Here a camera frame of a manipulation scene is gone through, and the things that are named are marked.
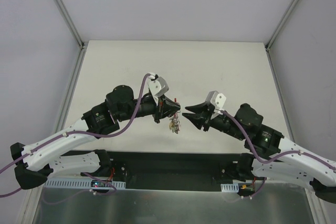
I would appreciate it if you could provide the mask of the left aluminium frame post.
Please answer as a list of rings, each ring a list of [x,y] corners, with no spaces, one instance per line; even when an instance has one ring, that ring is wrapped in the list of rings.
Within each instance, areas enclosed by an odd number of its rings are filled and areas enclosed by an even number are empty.
[[[74,21],[72,20],[63,0],[53,0],[65,22],[65,24],[67,25],[70,33],[72,34],[74,40],[76,41],[78,47],[80,49],[84,49],[85,47],[85,42],[84,40],[81,38],[79,31],[74,23]]]

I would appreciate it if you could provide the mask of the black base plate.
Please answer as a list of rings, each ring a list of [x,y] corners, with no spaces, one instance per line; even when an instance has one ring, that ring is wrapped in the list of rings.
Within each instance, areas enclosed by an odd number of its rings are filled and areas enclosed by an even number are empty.
[[[252,174],[251,154],[108,151],[113,179],[127,189],[220,191],[234,181],[263,181]]]

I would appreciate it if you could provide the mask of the aluminium frame post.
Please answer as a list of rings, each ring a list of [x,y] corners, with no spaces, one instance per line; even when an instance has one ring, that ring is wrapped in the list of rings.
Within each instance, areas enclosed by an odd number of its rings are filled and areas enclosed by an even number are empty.
[[[301,0],[291,0],[290,1],[289,5],[287,6],[287,8],[286,8],[286,10],[284,12],[284,14],[281,17],[279,23],[277,24],[274,32],[272,33],[271,37],[269,38],[269,40],[265,44],[265,50],[267,52],[270,51],[271,47],[273,46],[273,44],[275,43],[276,39],[280,35],[280,32],[284,29],[287,21],[291,17],[292,13],[295,11],[295,9],[298,6],[298,4],[299,4],[300,1]]]
[[[65,22],[65,24],[67,25],[70,33],[72,34],[74,40],[76,41],[78,47],[80,49],[84,49],[85,47],[85,42],[84,40],[81,38],[79,31],[74,23],[74,21],[72,20],[63,0],[53,0]]]

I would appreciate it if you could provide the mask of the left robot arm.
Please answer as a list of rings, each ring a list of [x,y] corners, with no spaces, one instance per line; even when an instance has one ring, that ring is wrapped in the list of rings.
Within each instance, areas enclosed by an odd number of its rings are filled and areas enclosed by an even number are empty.
[[[55,175],[89,173],[106,176],[112,169],[105,150],[65,156],[74,148],[107,136],[119,135],[119,123],[152,116],[156,123],[172,117],[181,106],[164,92],[141,93],[134,98],[131,87],[120,85],[103,103],[84,113],[73,125],[34,144],[15,143],[10,152],[16,162],[14,173],[20,188],[33,189]]]

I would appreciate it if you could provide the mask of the right aluminium frame post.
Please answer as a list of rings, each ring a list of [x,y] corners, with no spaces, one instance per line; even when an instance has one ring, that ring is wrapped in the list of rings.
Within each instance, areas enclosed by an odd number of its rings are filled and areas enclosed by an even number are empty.
[[[287,8],[286,8],[286,10],[284,12],[284,14],[281,17],[279,23],[277,24],[274,32],[272,33],[271,37],[269,38],[269,40],[265,44],[265,50],[267,52],[270,51],[271,47],[273,46],[273,44],[275,43],[276,39],[280,35],[280,32],[284,29],[287,21],[291,17],[292,13],[295,11],[295,9],[298,6],[298,4],[299,4],[300,1],[301,0],[291,0],[290,1],[289,5],[287,6]]]

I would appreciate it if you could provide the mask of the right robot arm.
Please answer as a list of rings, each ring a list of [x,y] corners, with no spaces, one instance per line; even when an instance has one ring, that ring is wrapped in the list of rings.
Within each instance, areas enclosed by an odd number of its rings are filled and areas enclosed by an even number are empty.
[[[186,107],[182,115],[197,129],[216,129],[244,141],[250,151],[236,165],[241,179],[273,178],[301,186],[321,200],[335,203],[335,161],[307,150],[263,124],[263,116],[242,104],[234,116],[209,102]]]

